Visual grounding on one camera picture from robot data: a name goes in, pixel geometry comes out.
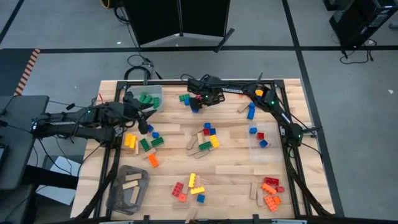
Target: wooden table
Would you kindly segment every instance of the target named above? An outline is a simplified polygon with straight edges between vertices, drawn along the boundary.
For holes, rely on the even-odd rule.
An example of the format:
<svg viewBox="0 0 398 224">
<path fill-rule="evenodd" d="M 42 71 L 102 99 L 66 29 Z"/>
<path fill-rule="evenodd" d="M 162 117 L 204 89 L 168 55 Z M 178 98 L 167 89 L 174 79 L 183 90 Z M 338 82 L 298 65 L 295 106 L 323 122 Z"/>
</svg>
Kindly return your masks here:
<svg viewBox="0 0 398 224">
<path fill-rule="evenodd" d="M 285 89 L 289 101 L 290 111 L 298 119 L 306 124 L 311 124 L 303 88 L 299 79 L 285 79 Z M 104 101 L 113 101 L 117 81 L 102 81 L 99 92 Z M 270 147 L 282 150 L 279 147 L 279 135 L 277 123 L 269 113 L 256 110 L 253 121 L 246 119 L 247 111 L 239 114 L 236 109 L 249 98 L 226 93 L 226 101 L 201 110 L 194 114 L 180 103 L 179 95 L 187 94 L 185 85 L 165 85 L 163 87 L 165 108 L 162 113 L 156 113 L 148 122 L 163 137 L 165 144 L 157 147 L 156 157 L 160 165 L 152 168 L 149 161 L 136 156 L 134 151 L 123 147 L 119 166 L 130 165 L 145 169 L 150 175 L 149 187 L 146 192 L 141 209 L 134 215 L 128 216 L 118 212 L 112 212 L 113 220 L 142 220 L 144 215 L 150 215 L 151 220 L 184 220 L 187 217 L 187 209 L 173 209 L 172 204 L 177 202 L 171 192 L 176 182 L 183 182 L 191 172 L 200 176 L 205 186 L 206 202 L 198 205 L 196 196 L 189 195 L 188 201 L 191 207 L 197 207 L 198 219 L 252 219 L 252 215 L 258 213 L 260 218 L 293 218 L 293 207 L 290 198 L 287 173 L 283 157 L 279 160 L 270 155 L 267 163 L 255 163 L 251 160 L 248 149 L 248 124 L 265 123 L 266 139 Z M 217 131 L 220 147 L 200 159 L 187 156 L 185 146 L 190 140 L 189 132 L 203 123 L 210 122 Z M 139 139 L 152 136 L 142 136 L 137 131 L 137 126 L 128 133 L 138 135 Z M 303 142 L 317 148 L 316 139 L 304 137 Z M 95 141 L 88 141 L 85 156 L 98 146 Z M 313 150 L 301 146 L 299 148 L 305 180 L 308 188 L 318 201 L 333 213 L 333 205 L 326 182 L 323 164 L 320 156 Z M 81 169 L 80 180 L 76 190 L 71 217 L 77 216 L 90 201 L 98 188 L 104 149 L 98 149 Z M 109 167 L 113 161 L 113 154 L 109 161 Z M 276 212 L 270 212 L 268 207 L 258 207 L 256 200 L 249 198 L 251 182 L 261 183 L 265 176 L 279 178 L 284 193 L 278 193 L 282 200 Z M 108 190 L 103 195 L 101 216 L 105 216 Z M 300 211 L 305 214 L 302 194 L 296 186 Z"/>
</svg>

